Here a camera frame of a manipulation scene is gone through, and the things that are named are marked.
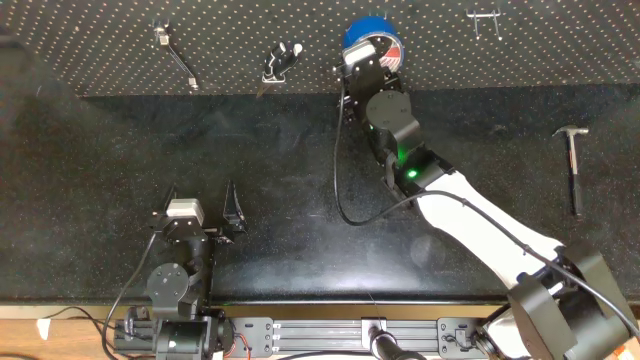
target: black table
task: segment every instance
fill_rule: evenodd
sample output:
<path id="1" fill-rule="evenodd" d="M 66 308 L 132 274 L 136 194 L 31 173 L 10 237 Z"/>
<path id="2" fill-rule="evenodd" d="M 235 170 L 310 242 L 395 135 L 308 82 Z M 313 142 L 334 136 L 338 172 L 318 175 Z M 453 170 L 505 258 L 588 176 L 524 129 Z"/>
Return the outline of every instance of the black table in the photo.
<path id="1" fill-rule="evenodd" d="M 604 254 L 640 300 L 638 86 L 444 90 L 412 94 L 428 144 L 485 197 L 537 231 Z M 112 97 L 16 102 L 0 127 L 0 301 L 109 303 L 150 236 L 153 206 L 175 182 L 205 224 L 235 181 L 249 233 L 217 247 L 216 303 L 499 302 L 480 261 L 414 211 L 344 224 L 332 194 L 337 95 Z M 586 218 L 570 215 L 567 152 L 577 138 Z M 359 128 L 339 162 L 345 208 L 363 219 L 394 199 Z M 169 261 L 155 245 L 126 301 Z"/>

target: robotic arm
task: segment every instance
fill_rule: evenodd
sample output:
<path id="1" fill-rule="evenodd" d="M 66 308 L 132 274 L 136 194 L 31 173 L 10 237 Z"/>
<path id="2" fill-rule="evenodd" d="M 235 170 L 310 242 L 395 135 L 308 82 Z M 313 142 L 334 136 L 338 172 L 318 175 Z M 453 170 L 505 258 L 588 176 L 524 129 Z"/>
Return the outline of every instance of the robotic arm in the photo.
<path id="1" fill-rule="evenodd" d="M 343 63 L 335 68 L 343 79 L 341 119 L 346 116 L 362 126 L 385 169 L 383 182 L 389 190 L 398 199 L 419 197 L 422 216 L 460 241 L 509 289 L 509 307 L 473 324 L 471 330 L 464 323 L 450 334 L 464 351 L 440 355 L 465 358 L 466 353 L 472 358 L 470 348 L 458 341 L 471 339 L 487 355 L 596 359 L 629 339 L 631 330 L 637 332 L 624 321 L 633 315 L 597 251 L 564 248 L 558 240 L 527 228 L 482 197 L 464 175 L 425 145 L 411 115 L 409 95 L 393 68 L 383 66 L 389 63 L 388 43 L 398 41 L 392 27 L 382 18 L 364 18 L 352 25 L 346 39 L 351 42 L 343 51 Z M 626 319 L 583 286 L 552 271 L 550 263 L 606 294 Z"/>

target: metal tool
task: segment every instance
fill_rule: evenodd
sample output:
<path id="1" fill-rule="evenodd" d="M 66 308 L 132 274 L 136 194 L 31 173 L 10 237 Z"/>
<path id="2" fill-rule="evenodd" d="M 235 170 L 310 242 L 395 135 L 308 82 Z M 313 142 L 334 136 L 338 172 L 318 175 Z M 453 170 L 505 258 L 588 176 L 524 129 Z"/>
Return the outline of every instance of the metal tool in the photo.
<path id="1" fill-rule="evenodd" d="M 575 125 L 563 126 L 556 130 L 553 135 L 565 132 L 569 139 L 569 164 L 571 166 L 571 195 L 573 199 L 573 213 L 576 216 L 582 216 L 582 189 L 578 180 L 578 157 L 576 155 L 576 146 L 573 137 L 576 135 L 586 135 L 589 133 L 587 128 L 579 128 Z"/>
<path id="2" fill-rule="evenodd" d="M 300 44 L 288 47 L 284 42 L 279 42 L 264 61 L 264 71 L 256 97 L 262 96 L 274 84 L 283 84 L 287 80 L 284 74 L 298 63 L 301 52 Z"/>
<path id="3" fill-rule="evenodd" d="M 473 24 L 476 32 L 476 40 L 480 40 L 480 33 L 478 32 L 478 18 L 493 18 L 493 25 L 496 28 L 496 36 L 498 36 L 498 40 L 502 40 L 502 36 L 500 36 L 500 29 L 498 28 L 498 16 L 502 15 L 500 9 L 498 11 L 492 10 L 488 14 L 476 14 L 475 10 L 472 13 L 467 11 L 467 17 L 473 19 Z"/>
<path id="4" fill-rule="evenodd" d="M 196 76 L 194 75 L 193 71 L 189 69 L 184 59 L 180 55 L 178 55 L 178 53 L 176 53 L 176 51 L 173 49 L 173 46 L 171 46 L 171 42 L 169 41 L 169 36 L 171 34 L 169 20 L 156 20 L 153 23 L 153 33 L 156 35 L 156 41 L 160 43 L 160 47 L 164 48 L 176 61 L 176 63 L 178 63 L 178 66 L 180 66 L 182 71 L 187 73 L 187 75 L 189 76 L 189 86 L 191 87 L 191 90 L 198 91 L 200 89 L 200 86 L 198 85 Z"/>

